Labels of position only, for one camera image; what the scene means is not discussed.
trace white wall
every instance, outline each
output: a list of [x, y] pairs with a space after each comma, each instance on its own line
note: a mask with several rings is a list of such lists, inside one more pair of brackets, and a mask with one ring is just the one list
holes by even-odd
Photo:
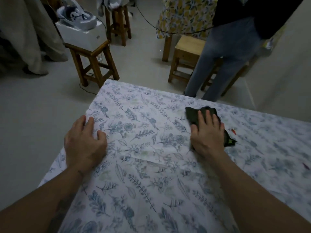
[[246, 75], [256, 110], [311, 122], [310, 9], [311, 0], [304, 0], [272, 54]]

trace jeans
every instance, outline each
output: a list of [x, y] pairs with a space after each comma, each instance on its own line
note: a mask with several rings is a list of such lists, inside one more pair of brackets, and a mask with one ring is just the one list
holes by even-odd
[[263, 40], [255, 29], [253, 17], [212, 28], [184, 95], [195, 97], [216, 59], [223, 57], [223, 65], [202, 98], [217, 101], [236, 73], [256, 53], [262, 43]]

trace white tablecloth with blue leaf print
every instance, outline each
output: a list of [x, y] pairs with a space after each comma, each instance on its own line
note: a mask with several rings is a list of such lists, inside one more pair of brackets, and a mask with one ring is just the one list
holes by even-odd
[[[231, 159], [311, 222], [310, 123], [107, 80], [86, 112], [94, 135], [107, 133], [107, 156], [60, 232], [237, 232], [217, 177], [189, 148], [185, 107], [207, 105], [237, 140]], [[66, 168], [65, 155], [41, 184]]]

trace dark cloth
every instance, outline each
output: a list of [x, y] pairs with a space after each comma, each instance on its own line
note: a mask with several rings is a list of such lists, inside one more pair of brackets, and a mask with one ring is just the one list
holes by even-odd
[[[203, 117], [204, 117], [204, 121], [206, 122], [206, 110], [209, 110], [210, 111], [210, 114], [211, 116], [213, 114], [216, 114], [218, 120], [219, 120], [219, 123], [221, 122], [220, 121], [220, 118], [218, 117], [217, 115], [217, 111], [216, 109], [214, 108], [211, 108], [209, 106], [206, 106], [206, 107], [202, 107], [201, 109], [199, 109], [202, 114], [203, 114]], [[198, 111], [197, 109], [194, 109], [194, 108], [191, 108], [191, 107], [186, 107], [186, 118], [187, 120], [189, 121], [189, 123], [192, 125], [192, 124], [195, 124], [197, 125], [198, 129], [200, 130], [200, 127], [199, 127], [199, 118], [198, 118]], [[236, 140], [233, 140], [231, 139], [231, 137], [229, 136], [228, 132], [225, 130], [225, 133], [224, 133], [224, 146], [227, 147], [227, 146], [233, 146], [235, 145], [236, 143]]]
[[234, 22], [249, 16], [262, 39], [271, 38], [289, 19], [303, 0], [218, 0], [214, 26]]

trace gray floor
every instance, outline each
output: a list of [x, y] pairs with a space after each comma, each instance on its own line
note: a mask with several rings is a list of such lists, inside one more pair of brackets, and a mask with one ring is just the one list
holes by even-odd
[[[163, 7], [161, 0], [139, 0], [138, 4], [146, 19], [155, 24]], [[167, 82], [170, 62], [161, 61], [164, 40], [156, 39], [155, 30], [136, 8], [129, 11], [134, 13], [132, 39], [126, 47], [119, 38], [111, 44], [120, 81], [181, 94], [185, 83]], [[173, 39], [171, 53], [177, 39]], [[29, 77], [21, 70], [0, 77], [0, 209], [37, 187], [62, 148], [64, 134], [95, 97], [79, 88], [70, 55], [68, 62], [46, 65], [49, 74], [44, 77]], [[86, 89], [98, 92], [95, 83]], [[243, 78], [220, 102], [253, 109]]]

